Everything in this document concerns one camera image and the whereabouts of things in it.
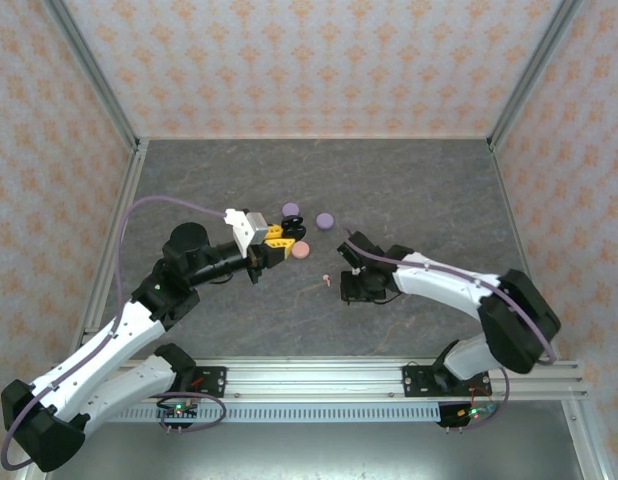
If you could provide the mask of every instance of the gray stone surface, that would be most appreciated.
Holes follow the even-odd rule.
[[[521,267],[487,145],[479,140],[151,141],[136,198],[155,194],[218,210],[249,208],[272,223],[291,201],[308,227],[307,259],[265,271],[256,286],[242,273],[199,289],[200,304],[161,339],[196,357],[436,356],[452,340],[480,331],[475,320],[425,298],[403,296],[386,306],[341,302],[338,279],[347,264],[336,247],[343,227],[384,248],[402,244],[469,270]],[[336,228],[318,230],[321,212],[334,215]],[[127,295],[150,272],[171,230],[186,221],[202,223],[212,244],[231,239],[217,218],[167,204],[142,207],[125,237]]]

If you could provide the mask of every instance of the aluminum frame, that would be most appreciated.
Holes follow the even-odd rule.
[[[556,10],[545,34],[542,36],[533,55],[531,55],[520,80],[518,80],[513,93],[509,97],[505,108],[502,110],[500,117],[498,117],[493,132],[487,137],[489,148],[492,151],[496,150],[506,137],[533,90],[536,81],[540,78],[545,65],[555,52],[564,33],[571,25],[571,20],[581,3],[582,0],[563,0]]]
[[[130,152],[125,174],[118,187],[116,204],[109,218],[107,238],[102,247],[98,268],[92,280],[89,297],[80,316],[81,327],[78,328],[72,341],[69,355],[84,343],[83,336],[85,332],[97,332],[100,330],[102,314],[107,302],[111,280],[113,279],[118,229],[125,211],[133,203],[146,153],[147,142],[140,142],[138,147],[133,148]]]
[[[402,367],[431,365],[431,358],[405,357],[215,357],[196,359],[201,366],[227,367],[223,401],[229,403],[396,403],[470,400],[469,397],[411,397],[403,390]],[[124,373],[142,363],[126,362]],[[490,372],[493,398],[501,399],[505,382]],[[578,362],[538,365],[527,375],[509,373],[511,401],[583,400],[588,398]]]
[[[67,4],[64,0],[44,0],[44,3],[53,19],[57,22],[58,28],[65,35],[78,63],[84,69],[87,78],[96,90],[100,100],[102,100],[120,136],[130,148],[134,148],[138,144],[138,137],[134,133],[133,127],[118,102],[116,95],[113,93],[107,78],[100,69],[96,57],[89,48],[82,33],[80,33],[80,29],[73,15],[71,15]]]
[[[511,223],[516,239],[516,245],[518,246],[518,251],[523,261],[523,268],[529,278],[535,281],[537,276],[534,269],[527,261],[524,248],[522,247],[520,233],[509,203],[507,187],[498,165],[497,151],[492,149],[491,158],[505,200],[509,222]],[[559,353],[557,345],[554,345],[554,350]],[[611,467],[610,458],[604,448],[604,441],[598,426],[598,415],[591,405],[591,402],[580,402],[576,399],[567,399],[563,400],[561,404],[583,477],[585,479],[614,480],[616,477]]]

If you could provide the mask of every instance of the yellow lego piece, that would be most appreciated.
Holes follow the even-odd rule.
[[[271,240],[274,238],[282,238],[282,227],[280,225],[269,226],[269,231],[265,236],[265,240]]]
[[[271,238],[267,240],[265,237],[265,245],[269,245],[271,248],[285,249],[285,260],[291,253],[294,243],[296,243],[296,241],[293,238]]]

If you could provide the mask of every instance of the purple disc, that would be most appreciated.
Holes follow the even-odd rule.
[[[333,216],[329,213],[321,213],[318,215],[318,218],[316,218],[316,224],[320,230],[329,230],[333,227],[333,223]]]
[[[285,203],[282,206],[282,216],[288,217],[289,215],[300,215],[300,207],[295,203]]]

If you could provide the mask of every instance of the small pink object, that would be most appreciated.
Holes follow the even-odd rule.
[[[296,258],[307,258],[310,248],[305,242],[296,242],[293,244],[291,254]]]
[[[316,225],[318,225],[318,228],[320,230],[329,230],[331,227],[333,227],[333,224],[333,215],[331,215],[330,213],[321,213],[320,215],[318,215],[318,218],[316,218]]]

